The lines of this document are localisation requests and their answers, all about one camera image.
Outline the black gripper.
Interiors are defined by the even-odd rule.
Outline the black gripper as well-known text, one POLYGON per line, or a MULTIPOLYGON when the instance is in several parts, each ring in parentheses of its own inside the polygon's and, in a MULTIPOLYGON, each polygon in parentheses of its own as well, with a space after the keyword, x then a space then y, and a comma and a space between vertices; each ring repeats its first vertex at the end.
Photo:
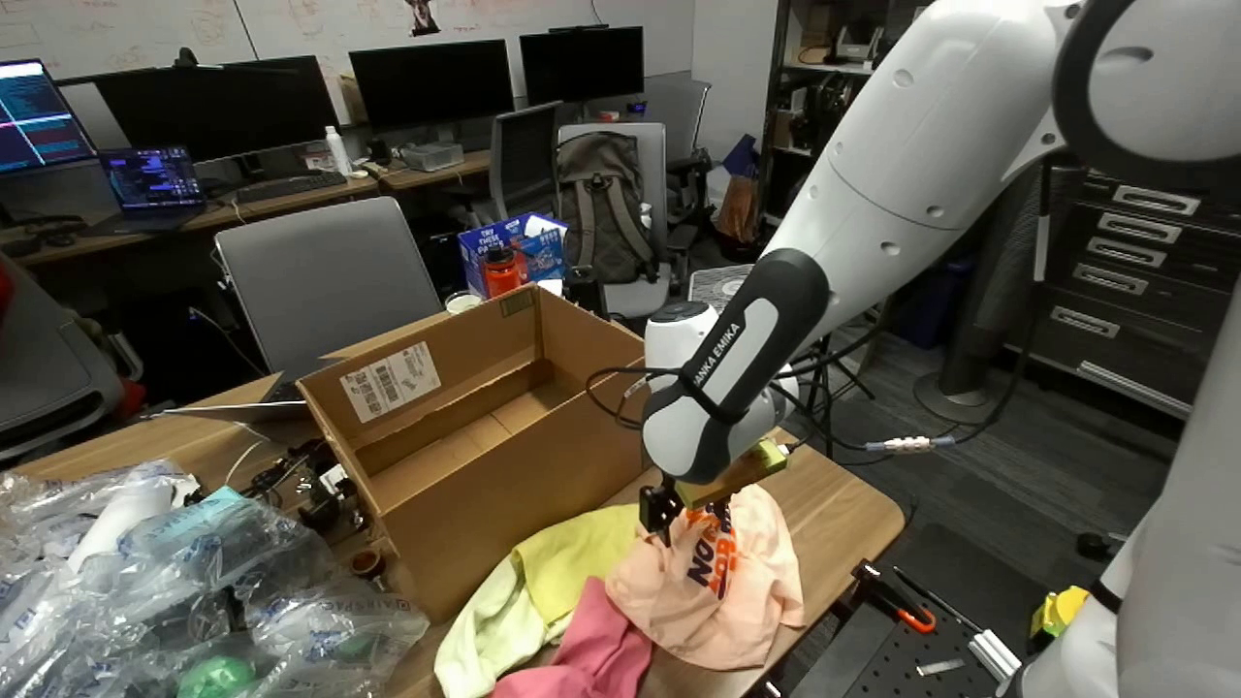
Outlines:
POLYGON ((657 540, 672 540, 672 523, 681 512, 681 497, 672 475, 639 490, 639 523, 657 540))

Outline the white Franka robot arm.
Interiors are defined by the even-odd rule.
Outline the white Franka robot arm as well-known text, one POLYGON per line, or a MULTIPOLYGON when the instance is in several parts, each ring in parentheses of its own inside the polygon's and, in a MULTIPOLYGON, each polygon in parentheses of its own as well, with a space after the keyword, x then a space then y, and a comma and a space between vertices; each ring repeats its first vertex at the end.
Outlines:
POLYGON ((1157 191, 1237 183, 1241 0, 932 0, 865 77, 791 209, 639 420, 665 536, 760 442, 758 398, 1068 152, 1157 191))

